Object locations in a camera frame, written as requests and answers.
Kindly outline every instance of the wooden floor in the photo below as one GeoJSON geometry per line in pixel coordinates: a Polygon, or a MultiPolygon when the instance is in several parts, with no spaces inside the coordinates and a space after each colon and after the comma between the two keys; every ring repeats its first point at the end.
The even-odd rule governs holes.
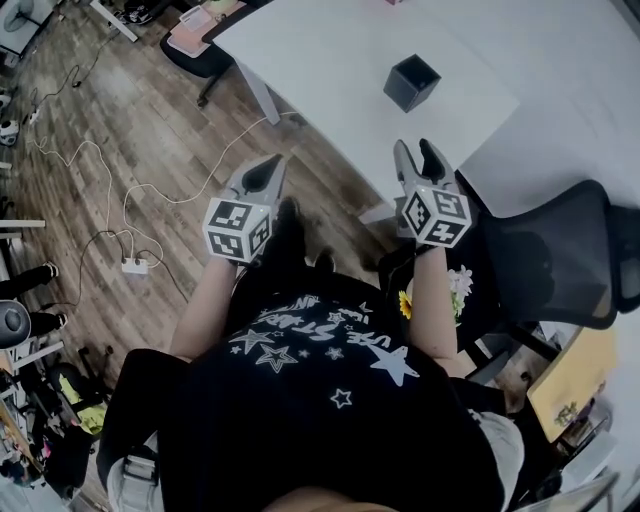
{"type": "MultiPolygon", "coordinates": [[[[19,96],[4,118],[19,119],[31,112],[31,90],[38,101],[55,92],[76,63],[84,69],[109,36],[108,29],[89,7],[66,3],[63,21],[49,25],[20,64],[15,83],[19,96]]],[[[14,271],[55,261],[61,277],[46,289],[27,295],[32,309],[52,301],[78,298],[80,255],[91,237],[107,228],[124,229],[122,203],[126,191],[139,183],[153,183],[163,193],[184,199],[193,196],[207,179],[229,142],[263,114],[239,71],[232,68],[210,93],[200,110],[195,105],[204,80],[176,68],[158,43],[175,24],[169,9],[148,27],[135,27],[141,39],[133,44],[118,35],[102,51],[83,84],[70,85],[42,105],[35,126],[22,127],[12,149],[0,149],[2,160],[13,163],[2,171],[3,195],[15,202],[16,217],[44,218],[46,229],[27,230],[12,247],[14,271]],[[113,176],[107,204],[109,173],[97,149],[85,146],[70,168],[54,155],[42,155],[29,141],[48,137],[47,149],[69,160],[84,141],[95,142],[113,176]]],[[[289,108],[280,104],[281,111],[289,108]]],[[[171,205],[153,192],[137,190],[128,204],[129,221],[157,239],[164,261],[188,297],[208,259],[200,224],[209,198],[215,196],[231,172],[243,161],[269,153],[288,158],[285,194],[298,198],[307,220],[310,257],[323,246],[335,249],[338,271],[377,284],[363,270],[395,246],[389,225],[363,226],[358,215],[378,202],[376,194],[349,165],[299,116],[284,118],[276,127],[263,122],[237,142],[197,200],[171,205]]],[[[121,236],[125,250],[131,239],[121,236]]],[[[158,247],[135,235],[135,252],[158,247]]],[[[66,356],[78,362],[76,350],[84,345],[98,352],[114,349],[108,371],[113,384],[127,352],[137,347],[168,347],[174,327],[185,308],[165,268],[146,277],[125,275],[120,267],[119,244],[100,236],[84,260],[82,298],[77,308],[60,307],[70,321],[63,331],[66,356]]],[[[106,505],[92,464],[83,489],[89,501],[106,505]]]]}

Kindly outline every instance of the sunflower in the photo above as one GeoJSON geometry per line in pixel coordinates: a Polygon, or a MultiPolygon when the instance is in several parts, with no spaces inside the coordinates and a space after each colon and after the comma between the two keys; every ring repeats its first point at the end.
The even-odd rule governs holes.
{"type": "Polygon", "coordinates": [[[398,298],[400,299],[400,312],[411,320],[411,299],[405,291],[398,292],[398,298]]]}

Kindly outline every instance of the chair backrest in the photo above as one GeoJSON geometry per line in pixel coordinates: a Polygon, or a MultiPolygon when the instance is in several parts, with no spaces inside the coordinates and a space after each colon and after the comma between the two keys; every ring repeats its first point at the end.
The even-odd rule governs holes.
{"type": "Polygon", "coordinates": [[[629,313],[640,306],[640,210],[612,206],[607,217],[613,242],[616,309],[629,313]]]}
{"type": "Polygon", "coordinates": [[[603,187],[589,180],[522,215],[481,217],[507,320],[613,323],[609,209],[603,187]]]}

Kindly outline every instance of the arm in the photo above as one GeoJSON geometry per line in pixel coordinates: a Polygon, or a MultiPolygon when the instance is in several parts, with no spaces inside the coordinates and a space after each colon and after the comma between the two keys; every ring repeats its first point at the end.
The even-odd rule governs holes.
{"type": "Polygon", "coordinates": [[[455,359],[458,338],[447,275],[447,255],[442,247],[416,258],[409,336],[411,342],[432,357],[450,377],[465,376],[465,370],[455,359]]]}
{"type": "Polygon", "coordinates": [[[235,279],[234,265],[211,258],[173,333],[169,353],[195,359],[220,340],[235,279]]]}

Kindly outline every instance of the table leg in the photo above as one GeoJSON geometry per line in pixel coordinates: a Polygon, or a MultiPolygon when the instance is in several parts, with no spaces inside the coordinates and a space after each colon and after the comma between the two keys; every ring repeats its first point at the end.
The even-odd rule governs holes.
{"type": "Polygon", "coordinates": [[[138,40],[138,36],[131,32],[131,30],[129,30],[124,23],[116,18],[109,9],[102,5],[99,0],[93,0],[90,5],[98,12],[100,16],[102,16],[105,20],[107,20],[120,32],[122,32],[132,43],[135,43],[138,40]]]}
{"type": "Polygon", "coordinates": [[[14,363],[11,364],[13,371],[19,370],[23,366],[27,366],[28,364],[37,361],[38,359],[42,359],[44,356],[48,356],[49,354],[61,350],[64,348],[64,342],[59,341],[58,343],[54,343],[53,345],[49,345],[43,349],[34,352],[33,354],[29,354],[27,357],[23,357],[22,359],[18,359],[14,363]]]}
{"type": "Polygon", "coordinates": [[[44,227],[46,227],[44,220],[0,219],[0,228],[19,229],[44,227]]]}
{"type": "Polygon", "coordinates": [[[396,210],[389,203],[380,203],[378,206],[374,206],[370,210],[360,215],[360,222],[363,224],[372,224],[381,220],[390,219],[395,217],[396,210]]]}
{"type": "Polygon", "coordinates": [[[265,83],[242,62],[236,61],[236,63],[238,64],[240,71],[242,71],[244,79],[247,81],[247,84],[249,84],[249,88],[256,97],[256,100],[258,101],[260,108],[262,108],[266,118],[271,124],[278,124],[280,122],[280,114],[278,114],[278,109],[276,108],[275,103],[273,103],[273,98],[271,97],[271,93],[269,92],[269,89],[267,89],[265,83]]]}

